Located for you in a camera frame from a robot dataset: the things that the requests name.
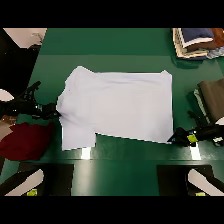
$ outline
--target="brown cloth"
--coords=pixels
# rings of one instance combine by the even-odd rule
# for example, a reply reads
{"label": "brown cloth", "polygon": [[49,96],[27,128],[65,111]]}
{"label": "brown cloth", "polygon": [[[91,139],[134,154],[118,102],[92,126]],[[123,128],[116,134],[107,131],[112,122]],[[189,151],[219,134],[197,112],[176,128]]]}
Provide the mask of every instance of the brown cloth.
{"label": "brown cloth", "polygon": [[224,78],[212,82],[202,81],[199,87],[212,121],[224,117]]}
{"label": "brown cloth", "polygon": [[210,28],[214,34],[214,41],[216,47],[224,46],[224,33],[222,28]]}
{"label": "brown cloth", "polygon": [[196,51],[199,48],[204,48],[207,50],[214,50],[216,48],[215,41],[213,40],[213,41],[209,41],[209,42],[192,44],[187,47],[187,51],[188,52]]}

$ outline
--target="green tabletop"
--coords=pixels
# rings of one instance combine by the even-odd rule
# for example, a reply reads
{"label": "green tabletop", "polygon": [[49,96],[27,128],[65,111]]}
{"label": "green tabletop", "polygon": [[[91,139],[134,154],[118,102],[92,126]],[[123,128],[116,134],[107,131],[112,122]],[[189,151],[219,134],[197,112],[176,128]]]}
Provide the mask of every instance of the green tabletop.
{"label": "green tabletop", "polygon": [[[174,128],[190,129],[195,123],[187,115],[187,111],[192,110],[192,102],[187,96],[200,81],[223,78],[224,61],[218,58],[188,62],[194,66],[192,69],[180,65],[180,61],[175,58],[172,36],[167,28],[48,29],[30,85],[38,80],[42,82],[36,99],[47,104],[57,102],[66,78],[79,65],[94,72],[167,70],[173,77]],[[50,121],[36,121],[30,116],[19,115],[18,123],[22,122],[47,124]],[[192,164],[192,160],[198,159],[193,155],[196,149],[190,147],[97,135],[91,160],[83,161],[80,160],[82,149],[62,152],[61,126],[58,119],[54,123],[53,140],[38,162],[74,163],[73,195],[158,195],[156,165]],[[201,161],[194,163],[215,165],[214,174],[217,172],[224,180],[220,172],[224,149],[214,147],[208,141],[200,142],[198,149]],[[16,162],[7,161],[6,164],[7,167],[11,164],[14,170],[18,168]],[[6,164],[3,171],[12,173]],[[7,177],[4,172],[2,176],[0,181]],[[132,186],[130,191],[127,191],[128,186]]]}

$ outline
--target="red cloth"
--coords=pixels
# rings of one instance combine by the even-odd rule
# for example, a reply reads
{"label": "red cloth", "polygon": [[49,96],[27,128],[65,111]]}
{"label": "red cloth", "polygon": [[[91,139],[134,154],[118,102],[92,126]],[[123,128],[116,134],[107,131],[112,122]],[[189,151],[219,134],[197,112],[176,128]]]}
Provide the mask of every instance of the red cloth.
{"label": "red cloth", "polygon": [[0,155],[9,160],[38,160],[50,143],[54,123],[47,126],[22,123],[10,128],[13,132],[0,142]]}

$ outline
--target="beige cloth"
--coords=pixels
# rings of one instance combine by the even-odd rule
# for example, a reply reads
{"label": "beige cloth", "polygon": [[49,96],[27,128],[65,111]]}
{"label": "beige cloth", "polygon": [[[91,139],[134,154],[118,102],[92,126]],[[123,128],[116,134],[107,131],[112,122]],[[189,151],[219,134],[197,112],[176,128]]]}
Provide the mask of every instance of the beige cloth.
{"label": "beige cloth", "polygon": [[217,81],[202,81],[199,87],[213,122],[224,117],[224,78]]}

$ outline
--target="green table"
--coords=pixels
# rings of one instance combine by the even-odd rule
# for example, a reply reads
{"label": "green table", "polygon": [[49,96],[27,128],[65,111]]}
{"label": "green table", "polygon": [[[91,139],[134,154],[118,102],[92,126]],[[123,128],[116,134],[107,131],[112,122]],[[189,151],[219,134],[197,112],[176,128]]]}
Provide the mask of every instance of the green table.
{"label": "green table", "polygon": [[[79,65],[94,72],[167,70],[173,77],[174,128],[190,129],[195,123],[187,115],[187,110],[192,109],[187,95],[202,80],[223,78],[224,61],[223,58],[203,63],[192,61],[194,69],[177,67],[177,62],[167,28],[48,29],[30,84],[38,80],[42,82],[36,99],[45,104],[57,101],[66,78]],[[20,115],[18,123],[22,122],[47,124],[49,121],[36,121],[30,116]],[[54,122],[54,138],[38,162],[74,163],[73,195],[158,195],[157,164],[192,164],[192,160],[198,159],[192,154],[195,149],[189,147],[97,135],[91,160],[83,161],[82,149],[62,152],[61,126],[57,119]],[[200,142],[198,148],[201,161],[197,162],[216,164],[214,173],[217,172],[224,181],[224,176],[217,171],[224,167],[224,149],[214,147],[208,141]],[[7,161],[0,181],[15,172],[17,167],[17,162]],[[110,184],[118,186],[113,190]]]}

